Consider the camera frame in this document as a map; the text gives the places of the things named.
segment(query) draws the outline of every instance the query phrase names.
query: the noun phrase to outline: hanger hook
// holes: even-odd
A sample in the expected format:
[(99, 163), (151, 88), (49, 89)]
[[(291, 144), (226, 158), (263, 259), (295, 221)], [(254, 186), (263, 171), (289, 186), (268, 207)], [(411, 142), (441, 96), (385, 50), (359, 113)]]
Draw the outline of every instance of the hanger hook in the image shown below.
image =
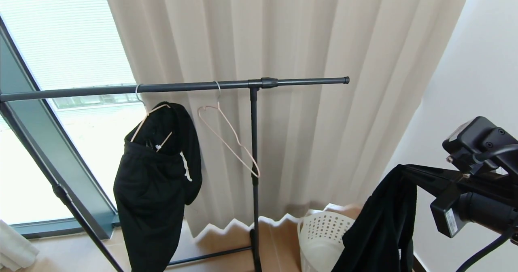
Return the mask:
[(138, 96), (138, 88), (140, 87), (140, 85), (142, 84), (138, 84), (136, 87), (135, 87), (135, 96), (137, 96), (137, 99), (142, 102), (142, 104), (144, 104), (144, 101), (140, 100), (140, 97)]
[(220, 102), (220, 97), (221, 97), (221, 87), (220, 87), (220, 84), (217, 82), (217, 81), (214, 81), (216, 83), (216, 85), (218, 85), (218, 90), (220, 91), (220, 93), (218, 94), (218, 103)]

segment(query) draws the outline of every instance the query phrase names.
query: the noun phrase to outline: tile floor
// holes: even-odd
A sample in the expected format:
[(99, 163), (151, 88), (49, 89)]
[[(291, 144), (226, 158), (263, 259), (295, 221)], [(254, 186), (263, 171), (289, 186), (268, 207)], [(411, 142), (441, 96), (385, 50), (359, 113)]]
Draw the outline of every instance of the tile floor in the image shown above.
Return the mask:
[[(327, 208), (356, 218), (357, 206)], [(261, 217), (259, 221), (259, 254), (265, 272), (299, 272), (300, 255), (297, 239), (297, 219), (287, 215), (279, 222)], [(40, 250), (36, 262), (20, 272), (112, 272), (114, 269), (85, 234), (34, 240)], [(131, 267), (120, 229), (111, 239), (104, 241), (110, 253), (125, 272)], [(239, 222), (231, 222), (225, 230), (208, 227), (196, 239), (191, 237), (184, 224), (180, 243), (173, 260), (196, 257), (207, 253), (248, 246), (248, 228)], [(168, 268), (176, 272), (253, 272), (251, 251), (214, 257)]]

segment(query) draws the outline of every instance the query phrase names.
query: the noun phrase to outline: white plastic basket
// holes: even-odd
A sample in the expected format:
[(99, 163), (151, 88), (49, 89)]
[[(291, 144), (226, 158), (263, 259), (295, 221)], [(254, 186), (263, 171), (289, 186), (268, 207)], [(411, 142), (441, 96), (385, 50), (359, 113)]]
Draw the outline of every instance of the white plastic basket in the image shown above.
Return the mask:
[(349, 217), (329, 211), (317, 212), (301, 219), (297, 231), (302, 272), (333, 270), (344, 250), (342, 236), (354, 222)]

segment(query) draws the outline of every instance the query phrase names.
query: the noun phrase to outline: curtain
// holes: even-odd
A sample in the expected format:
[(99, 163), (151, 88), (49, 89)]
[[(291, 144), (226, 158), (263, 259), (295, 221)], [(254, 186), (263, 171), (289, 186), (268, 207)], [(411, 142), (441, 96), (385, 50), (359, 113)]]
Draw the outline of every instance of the curtain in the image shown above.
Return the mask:
[[(349, 85), (259, 91), (259, 212), (278, 220), (363, 203), (438, 64), (465, 0), (108, 0), (139, 84), (349, 76)], [(194, 235), (253, 220), (250, 172), (197, 117), (216, 91), (144, 94), (190, 111), (204, 184), (185, 211)], [(247, 89), (221, 106), (251, 148)], [(238, 154), (215, 113), (206, 120)]]
[(0, 267), (12, 271), (31, 266), (39, 250), (3, 220), (0, 220)]

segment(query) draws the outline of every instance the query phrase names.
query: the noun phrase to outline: empty hanger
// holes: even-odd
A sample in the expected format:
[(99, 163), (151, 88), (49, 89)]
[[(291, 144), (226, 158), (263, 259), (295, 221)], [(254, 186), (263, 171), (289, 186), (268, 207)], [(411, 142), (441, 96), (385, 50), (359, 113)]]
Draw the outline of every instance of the empty hanger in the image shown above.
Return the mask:
[[(205, 123), (205, 125), (207, 125), (207, 127), (212, 131), (214, 132), (214, 134), (226, 145), (226, 147), (232, 152), (232, 154), (234, 154), (234, 156), (241, 162), (243, 163), (243, 165), (252, 172), (252, 174), (254, 176), (256, 176), (257, 178), (259, 178), (261, 176), (261, 171), (259, 171), (259, 166), (257, 165), (257, 162), (255, 161), (254, 157), (252, 156), (252, 154), (250, 154), (250, 152), (248, 151), (248, 149), (241, 144), (241, 142), (239, 141), (239, 137), (237, 136), (237, 133), (234, 129), (234, 127), (231, 125), (230, 121), (228, 121), (227, 117), (225, 116), (225, 113), (223, 113), (223, 111), (221, 111), (221, 108), (220, 108), (220, 96), (221, 96), (221, 88), (220, 88), (220, 84), (217, 82), (217, 81), (214, 81), (216, 83), (216, 85), (218, 85), (218, 89), (219, 89), (219, 93), (218, 93), (218, 106), (217, 107), (214, 107), (214, 106), (210, 106), (210, 105), (207, 105), (207, 106), (201, 106), (200, 108), (198, 108), (198, 117), (200, 117), (200, 119), (203, 121), (203, 123)], [(236, 141), (237, 141), (237, 144), (241, 147), (241, 148), (244, 148), (244, 150), (246, 151), (246, 153), (248, 154), (248, 156), (250, 156), (250, 158), (252, 159), (256, 169), (257, 169), (257, 174), (252, 170), (250, 169), (250, 167), (248, 167), (248, 165), (231, 149), (231, 147), (228, 145), (228, 143), (226, 143), (226, 141), (220, 136), (218, 135), (218, 133), (216, 131), (214, 131), (214, 129), (205, 121), (205, 119), (203, 119), (202, 117), (202, 114), (200, 113), (200, 110), (204, 110), (206, 111), (207, 108), (214, 108), (214, 109), (217, 109), (218, 112), (223, 116), (223, 118), (225, 119), (226, 123), (228, 124), (228, 126), (230, 126), (230, 128), (232, 129), (232, 132), (234, 133), (234, 135), (236, 136)]]
[[(135, 95), (137, 96), (137, 99), (142, 102), (142, 104), (144, 104), (144, 101), (140, 100), (140, 97), (138, 96), (138, 88), (139, 88), (140, 84), (138, 84), (136, 87), (135, 87)], [(167, 107), (167, 108), (171, 108), (168, 104), (163, 104), (161, 106), (158, 106), (157, 108), (154, 108), (152, 109), (151, 111), (146, 111), (146, 117), (144, 117), (144, 119), (140, 122), (140, 124), (138, 125), (138, 128), (137, 130), (135, 130), (135, 133), (133, 134), (133, 137), (131, 137), (131, 142), (133, 142), (133, 140), (135, 139), (135, 137), (137, 136), (137, 133), (140, 131), (140, 129), (142, 128), (142, 125), (144, 124), (144, 121), (146, 121), (146, 119), (148, 118), (148, 116), (153, 113), (154, 111), (156, 110), (159, 110), (160, 108), (162, 107)], [(158, 152), (161, 147), (165, 144), (165, 142), (169, 139), (169, 137), (172, 135), (172, 132), (169, 133), (169, 135), (167, 135), (167, 137), (163, 140), (163, 142), (161, 144), (158, 144), (158, 145), (155, 145), (155, 148), (157, 149), (156, 152)]]

